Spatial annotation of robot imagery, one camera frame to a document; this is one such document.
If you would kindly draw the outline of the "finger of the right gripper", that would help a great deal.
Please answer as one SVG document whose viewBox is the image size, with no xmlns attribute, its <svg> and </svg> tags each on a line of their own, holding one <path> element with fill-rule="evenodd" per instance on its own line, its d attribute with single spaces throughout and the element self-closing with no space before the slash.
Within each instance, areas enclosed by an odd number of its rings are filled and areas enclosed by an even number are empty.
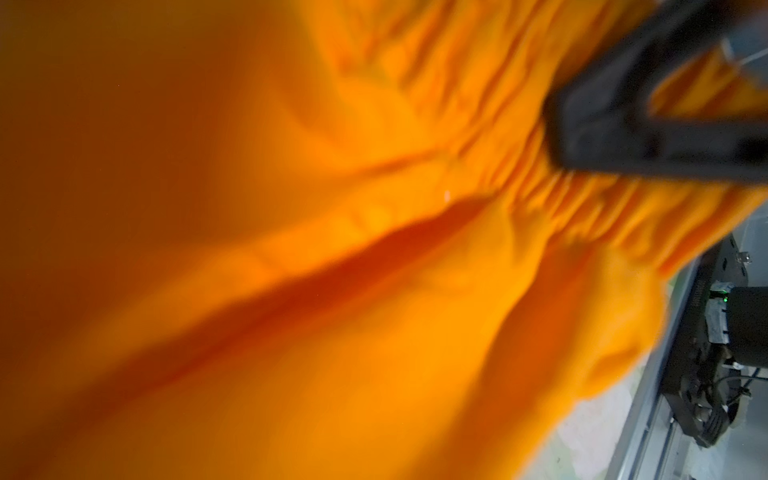
<svg viewBox="0 0 768 480">
<path fill-rule="evenodd" d="M 552 157 L 578 171 L 764 183 L 767 124 L 650 112 L 672 73 L 766 12 L 764 1 L 665 1 L 546 104 Z"/>
</svg>

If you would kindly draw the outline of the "orange shorts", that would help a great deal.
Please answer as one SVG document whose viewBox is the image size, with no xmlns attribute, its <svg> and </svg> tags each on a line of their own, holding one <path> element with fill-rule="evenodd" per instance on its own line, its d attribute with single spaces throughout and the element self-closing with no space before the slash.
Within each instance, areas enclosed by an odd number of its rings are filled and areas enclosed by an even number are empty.
<svg viewBox="0 0 768 480">
<path fill-rule="evenodd" d="M 570 173 L 651 1 L 5 1 L 5 479 L 512 479 L 758 186 Z"/>
</svg>

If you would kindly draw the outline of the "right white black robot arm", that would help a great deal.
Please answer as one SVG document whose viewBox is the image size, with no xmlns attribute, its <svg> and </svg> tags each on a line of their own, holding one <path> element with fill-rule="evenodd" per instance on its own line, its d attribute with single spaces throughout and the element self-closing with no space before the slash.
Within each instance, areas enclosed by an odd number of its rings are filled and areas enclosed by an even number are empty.
<svg viewBox="0 0 768 480">
<path fill-rule="evenodd" d="M 765 122 L 663 120 L 649 102 L 686 62 L 766 21 L 763 1 L 664 2 L 549 97 L 554 159 L 583 172 L 765 184 Z M 706 254 L 659 385 L 683 432 L 706 448 L 767 366 L 767 291 L 748 285 L 738 255 L 732 237 Z"/>
</svg>

